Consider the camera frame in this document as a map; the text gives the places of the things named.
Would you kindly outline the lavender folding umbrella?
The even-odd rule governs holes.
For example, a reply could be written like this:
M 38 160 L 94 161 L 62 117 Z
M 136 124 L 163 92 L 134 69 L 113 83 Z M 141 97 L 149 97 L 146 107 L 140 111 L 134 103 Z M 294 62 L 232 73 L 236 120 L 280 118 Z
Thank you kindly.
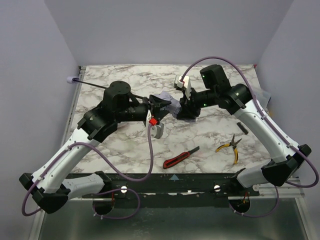
M 106 89 L 107 88 L 105 86 L 101 86 L 101 85 L 97 85 L 97 84 L 81 81 L 79 76 L 69 76 L 69 77 L 67 77 L 66 81 L 69 84 L 78 84 L 78 83 L 80 83 L 80 84 L 86 84 L 86 85 L 90 85 L 90 86 L 101 88 L 101 89 Z M 170 95 L 166 91 L 162 91 L 160 94 L 156 94 L 155 97 L 159 97 L 160 99 L 165 100 L 165 101 L 170 101 L 171 104 L 168 105 L 168 106 L 165 106 L 163 109 L 169 111 L 169 113 L 175 119 L 178 118 L 178 113 L 182 110 L 182 106 L 181 106 L 180 102 L 177 99 L 175 99 L 172 95 Z

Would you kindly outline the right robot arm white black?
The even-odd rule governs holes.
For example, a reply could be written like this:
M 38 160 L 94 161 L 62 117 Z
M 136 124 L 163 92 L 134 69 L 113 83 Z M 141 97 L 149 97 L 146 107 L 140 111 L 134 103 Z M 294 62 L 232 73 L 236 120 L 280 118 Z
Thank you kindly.
M 261 105 L 253 100 L 249 88 L 244 84 L 231 86 L 223 67 L 213 64 L 200 71 L 205 90 L 197 92 L 188 76 L 176 76 L 174 88 L 183 92 L 180 98 L 179 120 L 194 120 L 202 108 L 218 106 L 235 116 L 257 137 L 270 155 L 270 162 L 236 173 L 239 185 L 249 188 L 257 184 L 270 183 L 281 187 L 312 152 L 307 144 L 298 144 L 287 136 L 266 114 Z

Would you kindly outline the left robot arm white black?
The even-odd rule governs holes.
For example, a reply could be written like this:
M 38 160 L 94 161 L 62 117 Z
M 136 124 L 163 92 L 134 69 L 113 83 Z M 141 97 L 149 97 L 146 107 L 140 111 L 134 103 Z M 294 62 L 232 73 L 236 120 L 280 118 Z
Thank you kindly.
M 39 210 L 52 214 L 73 198 L 102 195 L 103 190 L 112 193 L 111 180 L 102 171 L 75 179 L 68 179 L 67 176 L 90 151 L 106 160 L 97 146 L 117 131 L 121 122 L 145 122 L 150 140 L 152 129 L 169 113 L 166 107 L 171 103 L 155 95 L 139 102 L 127 82 L 112 82 L 105 88 L 102 101 L 84 114 L 58 152 L 34 173 L 20 176 L 19 181 L 27 190 L 26 196 L 32 197 Z

